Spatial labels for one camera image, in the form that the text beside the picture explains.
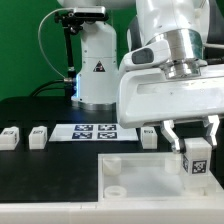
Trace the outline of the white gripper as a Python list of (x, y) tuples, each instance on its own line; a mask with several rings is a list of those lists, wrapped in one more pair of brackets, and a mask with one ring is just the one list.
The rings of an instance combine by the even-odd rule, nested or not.
[(215, 149), (218, 115), (224, 115), (224, 66), (202, 67), (199, 77), (170, 80), (159, 68), (127, 72), (120, 81), (116, 111), (123, 128), (161, 123), (161, 133), (175, 154), (186, 148), (173, 131), (174, 121), (208, 116), (203, 121), (206, 140)]

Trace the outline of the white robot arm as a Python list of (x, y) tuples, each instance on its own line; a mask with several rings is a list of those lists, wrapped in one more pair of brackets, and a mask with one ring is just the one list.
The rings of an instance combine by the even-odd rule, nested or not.
[(58, 0), (80, 34), (82, 69), (72, 100), (115, 105), (124, 128), (158, 125), (176, 153), (177, 123), (201, 121), (217, 144), (224, 115), (224, 26), (216, 0)]

